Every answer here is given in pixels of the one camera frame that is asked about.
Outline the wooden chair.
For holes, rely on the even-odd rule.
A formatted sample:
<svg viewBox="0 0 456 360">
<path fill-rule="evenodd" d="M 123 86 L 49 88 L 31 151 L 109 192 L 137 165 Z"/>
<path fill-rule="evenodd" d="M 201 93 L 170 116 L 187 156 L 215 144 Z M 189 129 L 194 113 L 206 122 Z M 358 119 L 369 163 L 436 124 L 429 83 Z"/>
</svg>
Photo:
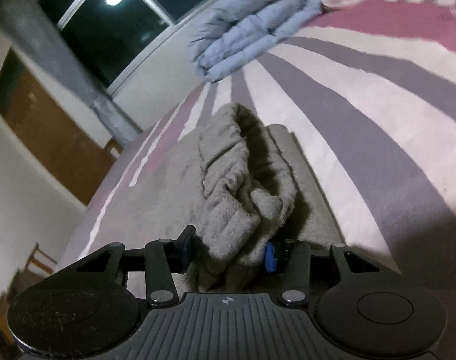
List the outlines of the wooden chair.
<svg viewBox="0 0 456 360">
<path fill-rule="evenodd" d="M 8 288 L 0 296 L 0 338 L 7 345 L 14 345 L 8 326 L 8 308 L 12 300 L 29 287 L 52 275 L 58 262 L 35 244 L 23 268 L 18 269 Z"/>
</svg>

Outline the folded light blue duvet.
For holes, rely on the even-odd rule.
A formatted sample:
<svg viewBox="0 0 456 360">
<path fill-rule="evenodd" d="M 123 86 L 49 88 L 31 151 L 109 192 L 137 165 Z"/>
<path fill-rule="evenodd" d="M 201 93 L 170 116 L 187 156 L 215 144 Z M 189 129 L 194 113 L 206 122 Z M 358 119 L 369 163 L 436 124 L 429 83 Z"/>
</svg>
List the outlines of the folded light blue duvet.
<svg viewBox="0 0 456 360">
<path fill-rule="evenodd" d="M 189 46 L 204 80 L 221 80 L 322 13 L 321 0 L 217 0 Z"/>
</svg>

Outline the striped pink grey bed sheet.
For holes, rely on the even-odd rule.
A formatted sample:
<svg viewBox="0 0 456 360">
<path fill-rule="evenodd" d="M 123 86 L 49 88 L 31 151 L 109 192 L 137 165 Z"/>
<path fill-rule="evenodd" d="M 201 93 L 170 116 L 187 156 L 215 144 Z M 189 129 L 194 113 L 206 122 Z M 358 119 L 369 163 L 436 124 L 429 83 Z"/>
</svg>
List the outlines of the striped pink grey bed sheet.
<svg viewBox="0 0 456 360">
<path fill-rule="evenodd" d="M 114 164 L 61 258 L 100 243 L 121 194 L 229 102 L 295 135 L 345 242 L 447 307 L 456 359 L 456 0 L 367 0 L 195 88 Z"/>
</svg>

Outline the brown wooden door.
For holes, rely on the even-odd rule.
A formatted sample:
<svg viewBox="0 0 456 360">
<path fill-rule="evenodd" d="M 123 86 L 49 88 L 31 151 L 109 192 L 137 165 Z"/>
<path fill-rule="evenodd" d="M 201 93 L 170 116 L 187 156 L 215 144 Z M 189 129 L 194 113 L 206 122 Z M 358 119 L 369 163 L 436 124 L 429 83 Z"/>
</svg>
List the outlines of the brown wooden door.
<svg viewBox="0 0 456 360">
<path fill-rule="evenodd" d="M 114 157 L 62 110 L 12 50 L 0 73 L 0 114 L 41 165 L 87 205 Z"/>
</svg>

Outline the dark glass window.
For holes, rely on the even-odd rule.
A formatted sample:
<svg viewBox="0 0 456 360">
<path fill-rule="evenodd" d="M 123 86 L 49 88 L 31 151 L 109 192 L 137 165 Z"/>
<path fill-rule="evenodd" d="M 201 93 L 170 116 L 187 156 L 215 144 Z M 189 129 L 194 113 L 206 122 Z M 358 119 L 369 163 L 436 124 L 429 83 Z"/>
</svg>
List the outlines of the dark glass window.
<svg viewBox="0 0 456 360">
<path fill-rule="evenodd" d="M 109 87 L 164 30 L 205 0 L 39 0 L 85 69 Z"/>
</svg>

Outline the grey pants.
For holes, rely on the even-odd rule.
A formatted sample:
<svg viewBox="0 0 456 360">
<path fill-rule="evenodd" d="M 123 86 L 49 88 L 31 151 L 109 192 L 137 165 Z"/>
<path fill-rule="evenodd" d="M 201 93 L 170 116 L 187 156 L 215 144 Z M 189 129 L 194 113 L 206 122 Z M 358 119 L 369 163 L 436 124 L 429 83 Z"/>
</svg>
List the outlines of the grey pants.
<svg viewBox="0 0 456 360">
<path fill-rule="evenodd" d="M 342 239 L 293 136 L 239 104 L 221 107 L 119 192 L 97 241 L 140 247 L 188 225 L 201 249 L 175 279 L 180 292 L 251 285 L 274 236 L 317 249 Z"/>
</svg>

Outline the grey left curtain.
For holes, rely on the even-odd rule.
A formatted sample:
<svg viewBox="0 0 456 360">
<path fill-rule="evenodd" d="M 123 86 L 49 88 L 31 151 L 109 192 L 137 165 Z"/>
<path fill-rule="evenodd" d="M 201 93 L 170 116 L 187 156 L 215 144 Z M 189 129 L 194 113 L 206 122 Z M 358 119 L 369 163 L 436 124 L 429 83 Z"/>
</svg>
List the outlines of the grey left curtain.
<svg viewBox="0 0 456 360">
<path fill-rule="evenodd" d="M 91 78 L 35 0 L 1 0 L 0 25 L 18 48 L 81 100 L 121 146 L 141 134 L 135 122 Z"/>
</svg>

